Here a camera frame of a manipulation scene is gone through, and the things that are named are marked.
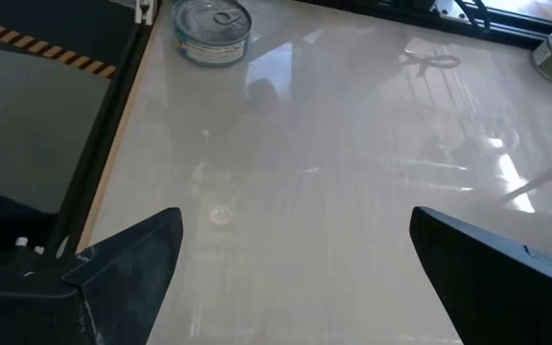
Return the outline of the white rod with black end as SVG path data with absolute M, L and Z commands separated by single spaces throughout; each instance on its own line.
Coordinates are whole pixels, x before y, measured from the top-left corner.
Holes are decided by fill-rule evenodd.
M 513 191 L 507 193 L 503 197 L 499 199 L 500 203 L 507 203 L 514 199 L 516 199 L 519 196 L 522 196 L 524 194 L 529 193 L 532 190 L 537 189 L 543 184 L 546 184 L 547 182 L 552 180 L 552 168 L 548 169 L 547 171 L 543 172 L 542 174 L 538 175 L 537 177 L 529 180 L 527 183 L 523 184 L 521 187 L 518 187 L 517 189 L 514 189 Z

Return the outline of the white glossy table sheet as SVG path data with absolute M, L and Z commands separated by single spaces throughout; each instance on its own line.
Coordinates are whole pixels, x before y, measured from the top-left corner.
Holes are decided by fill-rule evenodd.
M 251 47 L 224 69 L 177 53 L 162 11 L 92 218 L 99 242 L 182 213 L 147 345 L 457 343 L 411 211 L 552 254 L 552 83 L 518 48 L 244 5 Z

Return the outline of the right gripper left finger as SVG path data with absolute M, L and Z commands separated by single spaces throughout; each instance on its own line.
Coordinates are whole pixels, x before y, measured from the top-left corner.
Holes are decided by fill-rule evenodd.
M 167 208 L 77 255 L 63 276 L 80 293 L 91 345 L 146 345 L 173 277 L 183 239 L 178 208 Z

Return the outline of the teal and yellow labelled can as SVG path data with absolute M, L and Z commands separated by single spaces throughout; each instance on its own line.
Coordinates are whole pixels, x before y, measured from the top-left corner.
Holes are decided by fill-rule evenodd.
M 252 18 L 237 0 L 177 0 L 172 23 L 178 53 L 195 64 L 224 67 L 246 54 Z

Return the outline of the white plastic clip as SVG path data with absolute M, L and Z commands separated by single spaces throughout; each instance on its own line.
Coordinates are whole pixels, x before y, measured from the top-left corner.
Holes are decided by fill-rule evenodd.
M 136 24 L 152 26 L 156 0 L 135 0 L 134 21 Z

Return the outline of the yellow black hazard tape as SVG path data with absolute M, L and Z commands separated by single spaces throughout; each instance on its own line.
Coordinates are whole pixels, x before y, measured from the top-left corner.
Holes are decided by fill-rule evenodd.
M 55 60 L 105 79 L 112 79 L 117 71 L 117 67 L 114 64 L 64 49 L 48 41 L 22 34 L 1 25 L 0 43 L 5 48 L 13 48 L 20 53 Z

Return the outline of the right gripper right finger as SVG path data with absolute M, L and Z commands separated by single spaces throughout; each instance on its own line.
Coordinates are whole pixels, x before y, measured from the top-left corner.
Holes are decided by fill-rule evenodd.
M 552 255 L 424 206 L 409 235 L 464 345 L 552 345 Z

